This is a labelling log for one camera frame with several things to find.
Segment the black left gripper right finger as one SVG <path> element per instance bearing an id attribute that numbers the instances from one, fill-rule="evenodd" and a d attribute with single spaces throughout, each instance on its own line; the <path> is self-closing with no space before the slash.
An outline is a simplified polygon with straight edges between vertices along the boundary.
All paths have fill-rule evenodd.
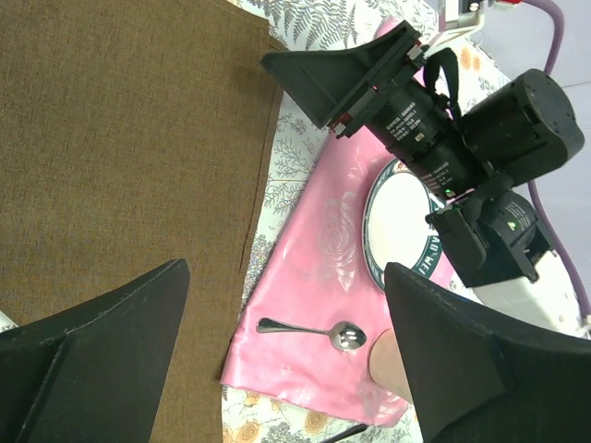
<path id="1" fill-rule="evenodd" d="M 401 264 L 385 295 L 426 442 L 587 442 L 590 342 L 475 303 Z"/>

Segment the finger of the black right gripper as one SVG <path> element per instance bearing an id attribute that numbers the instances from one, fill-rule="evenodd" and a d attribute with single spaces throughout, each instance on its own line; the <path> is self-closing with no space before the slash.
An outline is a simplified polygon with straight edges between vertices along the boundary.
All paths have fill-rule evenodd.
<path id="1" fill-rule="evenodd" d="M 377 97 L 372 78 L 403 47 L 402 35 L 386 34 L 348 50 L 272 52 L 260 64 L 315 126 L 335 127 Z"/>

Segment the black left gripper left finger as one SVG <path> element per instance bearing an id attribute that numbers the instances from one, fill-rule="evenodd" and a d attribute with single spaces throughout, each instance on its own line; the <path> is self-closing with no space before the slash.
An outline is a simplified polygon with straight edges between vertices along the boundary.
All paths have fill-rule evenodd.
<path id="1" fill-rule="evenodd" d="M 189 282 L 187 262 L 170 260 L 2 332 L 2 441 L 149 441 Z"/>

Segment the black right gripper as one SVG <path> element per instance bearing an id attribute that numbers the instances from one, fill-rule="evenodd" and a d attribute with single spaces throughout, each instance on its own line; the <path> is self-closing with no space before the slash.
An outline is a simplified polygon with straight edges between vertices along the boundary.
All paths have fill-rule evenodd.
<path id="1" fill-rule="evenodd" d="M 500 175 L 522 185 L 562 167 L 585 144 L 566 93 L 548 74 L 529 69 L 469 111 L 459 104 L 455 52 L 433 52 L 402 22 L 404 47 L 378 70 L 377 97 L 339 137 L 367 129 L 439 198 L 455 198 Z"/>

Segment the brown cloth napkin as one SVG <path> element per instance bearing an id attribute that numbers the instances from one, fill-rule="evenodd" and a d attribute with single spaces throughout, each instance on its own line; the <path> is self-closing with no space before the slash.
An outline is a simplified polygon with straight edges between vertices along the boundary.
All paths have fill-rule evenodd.
<path id="1" fill-rule="evenodd" d="M 267 19 L 227 1 L 1 5 L 1 308 L 19 325 L 182 258 L 154 442 L 222 440 L 282 93 Z"/>

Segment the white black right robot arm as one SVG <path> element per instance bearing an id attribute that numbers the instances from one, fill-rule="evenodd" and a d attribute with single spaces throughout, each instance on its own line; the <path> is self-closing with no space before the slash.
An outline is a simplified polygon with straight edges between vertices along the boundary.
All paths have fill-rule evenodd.
<path id="1" fill-rule="evenodd" d="M 324 151 L 284 241 L 344 289 L 362 270 L 382 282 L 370 218 L 379 189 L 398 174 L 413 181 L 422 203 L 419 273 L 431 275 L 445 257 L 468 288 L 536 282 L 537 263 L 558 243 L 515 188 L 584 146 L 573 107 L 547 73 L 530 69 L 463 112 L 455 52 L 418 37 L 401 23 L 353 49 L 262 58 L 315 125 L 354 141 Z"/>

